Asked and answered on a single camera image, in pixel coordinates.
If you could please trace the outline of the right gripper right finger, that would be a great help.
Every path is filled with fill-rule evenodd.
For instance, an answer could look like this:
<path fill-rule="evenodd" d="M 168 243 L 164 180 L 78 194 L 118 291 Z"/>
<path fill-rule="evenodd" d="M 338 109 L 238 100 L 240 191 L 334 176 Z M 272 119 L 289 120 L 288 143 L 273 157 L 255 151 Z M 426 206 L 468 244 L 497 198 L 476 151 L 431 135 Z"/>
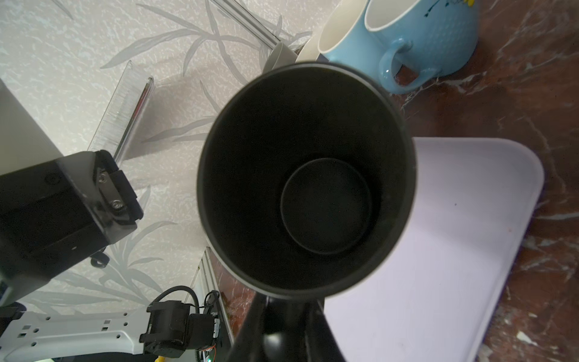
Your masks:
<path fill-rule="evenodd" d="M 346 362 L 324 315 L 324 304 L 309 304 L 305 320 L 305 345 L 308 361 Z"/>

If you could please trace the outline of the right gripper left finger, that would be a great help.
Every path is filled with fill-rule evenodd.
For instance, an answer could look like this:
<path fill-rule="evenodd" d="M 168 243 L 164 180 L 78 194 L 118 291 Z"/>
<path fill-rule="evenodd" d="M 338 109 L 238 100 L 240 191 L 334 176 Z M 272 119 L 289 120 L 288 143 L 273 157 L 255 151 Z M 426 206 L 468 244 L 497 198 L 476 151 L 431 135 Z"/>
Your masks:
<path fill-rule="evenodd" d="M 230 349 L 227 362 L 267 361 L 263 348 L 267 296 L 256 294 L 241 331 Z"/>

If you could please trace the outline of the black mug white rim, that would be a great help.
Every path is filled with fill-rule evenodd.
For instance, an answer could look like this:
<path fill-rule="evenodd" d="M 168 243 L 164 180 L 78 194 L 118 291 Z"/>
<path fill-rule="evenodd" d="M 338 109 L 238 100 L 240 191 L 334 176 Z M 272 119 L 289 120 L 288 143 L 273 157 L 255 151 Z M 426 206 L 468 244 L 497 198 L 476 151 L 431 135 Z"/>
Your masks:
<path fill-rule="evenodd" d="M 281 300 L 338 294 L 395 249 L 416 194 L 413 141 L 387 93 L 334 63 L 254 79 L 212 126 L 198 167 L 223 265 Z"/>

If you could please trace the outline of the light blue mug front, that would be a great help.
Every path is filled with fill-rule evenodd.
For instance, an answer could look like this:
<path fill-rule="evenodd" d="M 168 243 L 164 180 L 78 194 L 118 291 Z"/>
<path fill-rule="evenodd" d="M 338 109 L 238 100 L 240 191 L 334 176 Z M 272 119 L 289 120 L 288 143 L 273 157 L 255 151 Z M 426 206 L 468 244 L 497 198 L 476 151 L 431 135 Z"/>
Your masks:
<path fill-rule="evenodd" d="M 321 31 L 318 51 L 333 63 L 377 78 L 384 51 L 379 40 L 364 25 L 368 4 L 366 0 L 341 1 Z"/>

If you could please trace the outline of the grey mug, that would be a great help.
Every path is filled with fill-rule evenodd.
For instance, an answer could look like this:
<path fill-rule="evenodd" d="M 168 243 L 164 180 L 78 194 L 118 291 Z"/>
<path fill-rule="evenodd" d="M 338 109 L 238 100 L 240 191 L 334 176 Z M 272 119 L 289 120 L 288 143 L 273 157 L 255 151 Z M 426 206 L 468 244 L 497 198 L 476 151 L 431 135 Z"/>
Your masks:
<path fill-rule="evenodd" d="M 282 66 L 294 64 L 298 54 L 283 42 L 278 43 L 263 66 L 262 73 L 266 74 Z"/>

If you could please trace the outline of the lilac purple mug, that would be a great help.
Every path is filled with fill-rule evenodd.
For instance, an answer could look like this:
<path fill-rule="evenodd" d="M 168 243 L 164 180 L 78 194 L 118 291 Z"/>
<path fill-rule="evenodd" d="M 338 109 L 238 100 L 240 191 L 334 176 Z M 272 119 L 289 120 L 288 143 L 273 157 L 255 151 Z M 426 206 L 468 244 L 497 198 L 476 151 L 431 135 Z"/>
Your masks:
<path fill-rule="evenodd" d="M 312 37 L 302 47 L 296 63 L 315 62 L 320 57 L 321 53 L 318 50 L 318 43 L 321 37 L 321 31 L 312 34 Z"/>

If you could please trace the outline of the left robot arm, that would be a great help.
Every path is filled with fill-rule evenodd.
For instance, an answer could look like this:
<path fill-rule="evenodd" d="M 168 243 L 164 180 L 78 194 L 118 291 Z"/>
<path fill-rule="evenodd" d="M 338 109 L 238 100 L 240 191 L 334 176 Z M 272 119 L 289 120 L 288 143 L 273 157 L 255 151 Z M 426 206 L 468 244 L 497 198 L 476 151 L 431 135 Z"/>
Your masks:
<path fill-rule="evenodd" d="M 1 359 L 140 354 L 146 312 L 79 317 L 39 314 L 20 300 L 104 250 L 143 217 L 137 196 L 105 151 L 61 155 L 6 87 L 1 89 Z"/>

